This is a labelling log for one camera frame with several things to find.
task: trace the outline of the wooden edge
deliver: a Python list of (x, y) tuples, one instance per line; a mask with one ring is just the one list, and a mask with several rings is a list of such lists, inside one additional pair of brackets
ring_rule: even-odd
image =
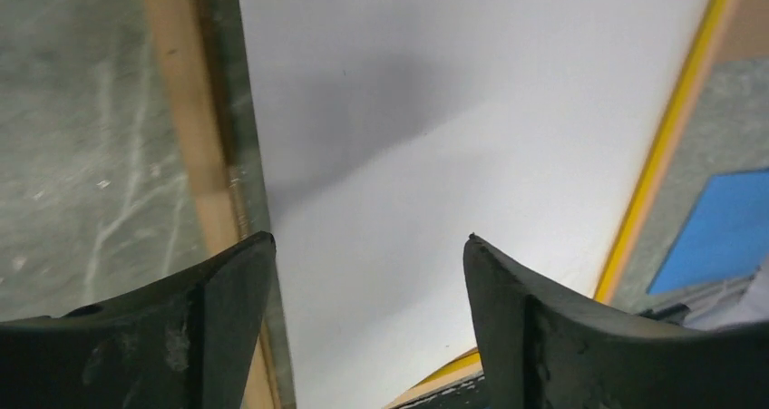
[(717, 63), (769, 56), (769, 0), (740, 0)]
[(689, 55), (657, 128), (646, 164), (622, 220), (614, 245), (608, 254), (594, 298), (609, 303), (617, 291), (619, 279), (630, 252), (647, 219), (654, 199), (673, 158), (686, 122), (713, 66), (719, 45), (723, 42), (729, 21), (739, 0), (710, 0), (697, 30)]
[[(242, 232), (219, 129), (211, 63), (206, 60), (199, 3), (144, 0), (144, 8), (200, 229), (213, 255), (238, 242)], [(265, 338), (262, 327), (245, 393), (251, 409), (280, 407), (277, 392), (270, 385)]]
[(481, 370), (482, 370), (481, 362), (476, 362), (476, 363), (467, 365), (459, 370), (453, 371), (448, 375), (442, 375), (441, 377), (435, 380), (432, 380), (426, 384), (417, 385), (411, 388), (410, 390), (406, 391), (404, 394), (401, 394), (401, 396), (393, 400), (392, 403), (388, 404), (385, 407), (385, 409), (391, 409), (400, 404), (408, 403), (414, 398), (419, 398), (423, 395), (431, 393), (432, 391), (435, 391), (436, 389), (442, 388), (446, 385), (453, 384), (454, 382), (458, 382), (469, 375), (474, 375), (475, 373), (478, 373)]

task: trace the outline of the green marble surface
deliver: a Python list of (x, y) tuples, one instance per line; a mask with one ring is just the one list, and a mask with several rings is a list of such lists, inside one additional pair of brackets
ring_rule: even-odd
[(0, 0), (0, 319), (204, 259), (141, 0)]

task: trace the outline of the blue panel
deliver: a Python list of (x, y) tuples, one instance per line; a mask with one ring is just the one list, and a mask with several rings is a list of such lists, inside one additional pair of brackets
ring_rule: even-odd
[(714, 176), (648, 293), (749, 276), (767, 255), (769, 170)]

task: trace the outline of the white surface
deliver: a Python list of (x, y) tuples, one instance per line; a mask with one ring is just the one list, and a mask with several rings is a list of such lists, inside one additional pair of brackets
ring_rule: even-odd
[(476, 232), (589, 295), (707, 0), (240, 0), (300, 409), (474, 346)]

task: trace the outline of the wooden frame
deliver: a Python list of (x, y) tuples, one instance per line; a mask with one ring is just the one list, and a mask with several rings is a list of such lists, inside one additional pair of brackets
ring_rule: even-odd
[[(230, 177), (212, 72), (202, 35), (200, 0), (144, 0), (155, 52), (165, 80), (171, 118), (190, 193), (208, 252), (213, 255), (247, 235), (238, 221), (243, 205)], [(278, 409), (280, 401), (263, 326), (251, 363), (245, 400), (249, 409)]]

